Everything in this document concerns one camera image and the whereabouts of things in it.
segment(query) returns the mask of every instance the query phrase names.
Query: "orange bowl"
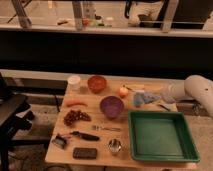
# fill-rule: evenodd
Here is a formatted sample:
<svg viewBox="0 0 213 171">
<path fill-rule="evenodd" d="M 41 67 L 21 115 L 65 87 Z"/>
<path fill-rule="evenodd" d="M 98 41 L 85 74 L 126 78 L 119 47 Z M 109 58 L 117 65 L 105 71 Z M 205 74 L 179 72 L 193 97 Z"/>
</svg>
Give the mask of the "orange bowl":
<svg viewBox="0 0 213 171">
<path fill-rule="evenodd" d="M 103 76 L 94 75 L 88 79 L 87 85 L 91 92 L 98 94 L 106 88 L 107 81 Z"/>
</svg>

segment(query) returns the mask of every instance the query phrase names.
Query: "white container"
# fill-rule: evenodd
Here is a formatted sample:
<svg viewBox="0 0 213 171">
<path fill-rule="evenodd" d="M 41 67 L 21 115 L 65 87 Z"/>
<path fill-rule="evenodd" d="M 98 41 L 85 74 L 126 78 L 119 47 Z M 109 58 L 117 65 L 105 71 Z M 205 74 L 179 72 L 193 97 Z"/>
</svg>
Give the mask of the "white container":
<svg viewBox="0 0 213 171">
<path fill-rule="evenodd" d="M 67 82 L 68 82 L 71 90 L 73 90 L 73 91 L 79 90 L 80 86 L 81 86 L 81 77 L 78 75 L 71 75 L 67 79 Z"/>
</svg>

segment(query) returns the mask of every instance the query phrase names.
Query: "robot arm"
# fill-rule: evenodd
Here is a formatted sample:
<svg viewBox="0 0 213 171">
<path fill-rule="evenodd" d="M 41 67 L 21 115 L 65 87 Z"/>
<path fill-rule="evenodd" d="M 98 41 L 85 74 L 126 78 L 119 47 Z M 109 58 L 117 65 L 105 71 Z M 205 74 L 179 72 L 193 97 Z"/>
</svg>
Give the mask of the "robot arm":
<svg viewBox="0 0 213 171">
<path fill-rule="evenodd" d="M 167 103 L 195 99 L 213 118 L 213 81 L 202 76 L 192 75 L 182 83 L 164 87 L 161 96 Z"/>
</svg>

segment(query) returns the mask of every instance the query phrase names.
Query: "green tray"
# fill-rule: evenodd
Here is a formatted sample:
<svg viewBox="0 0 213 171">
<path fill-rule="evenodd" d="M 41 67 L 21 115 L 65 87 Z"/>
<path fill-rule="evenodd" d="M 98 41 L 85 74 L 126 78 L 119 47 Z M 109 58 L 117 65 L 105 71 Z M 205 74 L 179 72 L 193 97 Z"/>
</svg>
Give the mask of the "green tray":
<svg viewBox="0 0 213 171">
<path fill-rule="evenodd" d="M 134 160 L 199 162 L 182 113 L 129 111 L 128 117 Z"/>
</svg>

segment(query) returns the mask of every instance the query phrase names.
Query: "purple bowl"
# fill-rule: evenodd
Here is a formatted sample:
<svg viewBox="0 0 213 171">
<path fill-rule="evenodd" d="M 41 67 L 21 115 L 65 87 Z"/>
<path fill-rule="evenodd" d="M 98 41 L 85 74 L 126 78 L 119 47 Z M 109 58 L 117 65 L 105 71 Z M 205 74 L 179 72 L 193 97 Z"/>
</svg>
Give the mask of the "purple bowl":
<svg viewBox="0 0 213 171">
<path fill-rule="evenodd" d="M 115 96 L 107 96 L 101 100 L 100 109 L 108 118 L 116 118 L 124 110 L 124 103 Z"/>
</svg>

